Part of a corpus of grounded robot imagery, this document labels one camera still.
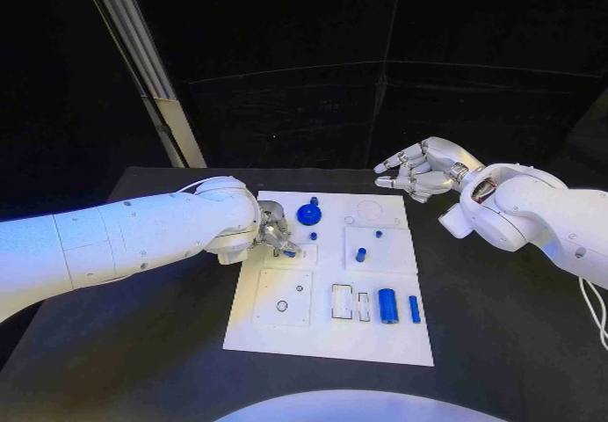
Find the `robotic hand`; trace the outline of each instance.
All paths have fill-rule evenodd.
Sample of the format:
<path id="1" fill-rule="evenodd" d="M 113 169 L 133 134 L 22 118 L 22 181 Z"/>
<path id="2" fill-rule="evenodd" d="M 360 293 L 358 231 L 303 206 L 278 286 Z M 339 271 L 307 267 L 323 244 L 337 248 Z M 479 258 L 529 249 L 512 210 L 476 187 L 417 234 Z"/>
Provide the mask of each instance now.
<path id="1" fill-rule="evenodd" d="M 398 165 L 398 177 L 379 177 L 378 186 L 404 189 L 422 203 L 434 194 L 460 192 L 458 203 L 440 217 L 457 238 L 474 230 L 506 251 L 532 243 L 559 268 L 608 288 L 605 192 L 569 189 L 555 176 L 523 165 L 486 167 L 437 137 L 398 152 L 375 171 Z"/>
<path id="2" fill-rule="evenodd" d="M 195 194 L 185 191 L 196 187 Z M 0 223 L 0 322 L 54 295 L 118 281 L 202 250 L 221 264 L 260 244 L 290 256 L 283 206 L 260 201 L 235 178 L 176 193 Z"/>

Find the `table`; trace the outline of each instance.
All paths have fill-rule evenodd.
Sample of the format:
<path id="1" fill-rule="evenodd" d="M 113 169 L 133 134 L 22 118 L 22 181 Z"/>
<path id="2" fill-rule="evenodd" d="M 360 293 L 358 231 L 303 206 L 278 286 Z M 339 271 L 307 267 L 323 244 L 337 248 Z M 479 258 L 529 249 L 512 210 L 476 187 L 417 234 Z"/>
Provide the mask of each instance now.
<path id="1" fill-rule="evenodd" d="M 110 201 L 219 175 L 254 193 L 399 192 L 372 171 L 130 168 Z M 46 300 L 0 374 L 5 420 L 215 420 L 319 389 L 404 392 L 507 420 L 605 420 L 608 354 L 578 280 L 530 245 L 453 238 L 437 218 L 456 200 L 405 199 L 435 367 L 222 350 L 241 265 L 202 253 Z"/>

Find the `white cable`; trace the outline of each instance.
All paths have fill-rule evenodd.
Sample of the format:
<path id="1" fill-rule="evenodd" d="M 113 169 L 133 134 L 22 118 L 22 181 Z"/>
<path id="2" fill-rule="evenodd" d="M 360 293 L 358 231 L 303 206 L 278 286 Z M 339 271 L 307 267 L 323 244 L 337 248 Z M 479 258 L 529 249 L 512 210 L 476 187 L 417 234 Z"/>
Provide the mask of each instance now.
<path id="1" fill-rule="evenodd" d="M 592 301 L 590 300 L 590 296 L 587 295 L 585 281 L 587 281 L 587 285 L 590 286 L 590 289 L 592 290 L 592 292 L 595 293 L 595 296 L 598 297 L 600 306 L 603 308 L 603 318 L 601 318 L 603 321 L 598 319 L 598 315 L 595 314 L 595 309 L 592 308 Z M 585 301 L 587 301 L 587 306 L 590 307 L 590 311 L 592 312 L 592 320 L 595 321 L 595 324 L 598 325 L 598 328 L 600 328 L 600 340 L 603 341 L 604 349 L 608 350 L 608 345 L 605 344 L 608 333 L 605 332 L 607 315 L 605 315 L 604 299 L 600 296 L 600 292 L 598 292 L 598 289 L 595 288 L 595 285 L 588 280 L 584 280 L 581 277 L 579 277 L 579 286 L 581 286 L 582 297 L 585 298 Z"/>
<path id="2" fill-rule="evenodd" d="M 199 180 L 198 182 L 193 182 L 189 186 L 185 186 L 179 191 L 176 191 L 176 193 L 186 191 L 188 189 L 190 189 L 195 186 L 199 186 L 205 181 L 206 181 L 206 179 Z"/>

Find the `blue cylindrical block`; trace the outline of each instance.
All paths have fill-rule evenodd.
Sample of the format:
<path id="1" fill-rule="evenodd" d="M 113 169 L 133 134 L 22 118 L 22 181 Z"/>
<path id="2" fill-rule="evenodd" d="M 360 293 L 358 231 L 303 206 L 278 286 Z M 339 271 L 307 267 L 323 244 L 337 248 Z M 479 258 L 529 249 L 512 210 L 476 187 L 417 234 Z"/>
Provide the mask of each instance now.
<path id="1" fill-rule="evenodd" d="M 378 299 L 381 301 L 381 319 L 384 324 L 396 324 L 399 322 L 399 314 L 396 312 L 395 291 L 384 288 L 378 291 Z"/>
<path id="2" fill-rule="evenodd" d="M 365 250 L 365 248 L 359 248 L 359 252 L 358 252 L 358 256 L 356 256 L 356 260 L 358 260 L 358 262 L 363 262 L 365 261 L 365 254 L 366 254 L 366 250 Z"/>
<path id="3" fill-rule="evenodd" d="M 409 309 L 412 310 L 412 322 L 421 323 L 421 312 L 418 311 L 418 299 L 415 296 L 409 296 Z"/>

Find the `blue object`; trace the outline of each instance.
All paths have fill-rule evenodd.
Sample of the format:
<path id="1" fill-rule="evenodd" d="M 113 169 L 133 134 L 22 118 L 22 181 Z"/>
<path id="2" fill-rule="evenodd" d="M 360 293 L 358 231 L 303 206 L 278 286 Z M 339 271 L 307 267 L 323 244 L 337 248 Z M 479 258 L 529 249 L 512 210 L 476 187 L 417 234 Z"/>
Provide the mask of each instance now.
<path id="1" fill-rule="evenodd" d="M 299 221 L 306 226 L 311 226 L 320 222 L 320 208 L 317 205 L 320 204 L 320 200 L 316 196 L 310 199 L 310 204 L 303 205 L 299 209 Z"/>
<path id="2" fill-rule="evenodd" d="M 409 309 L 412 310 L 412 321 L 415 324 L 421 323 L 421 313 L 418 311 L 418 299 L 409 296 Z"/>
<path id="3" fill-rule="evenodd" d="M 381 319 L 384 324 L 396 324 L 399 322 L 399 314 L 396 313 L 395 291 L 384 288 L 378 291 L 378 299 L 381 301 Z"/>
<path id="4" fill-rule="evenodd" d="M 365 248 L 359 248 L 359 252 L 358 252 L 358 256 L 356 256 L 356 260 L 358 262 L 363 262 L 365 261 L 365 254 L 368 253 L 368 251 L 365 250 Z"/>

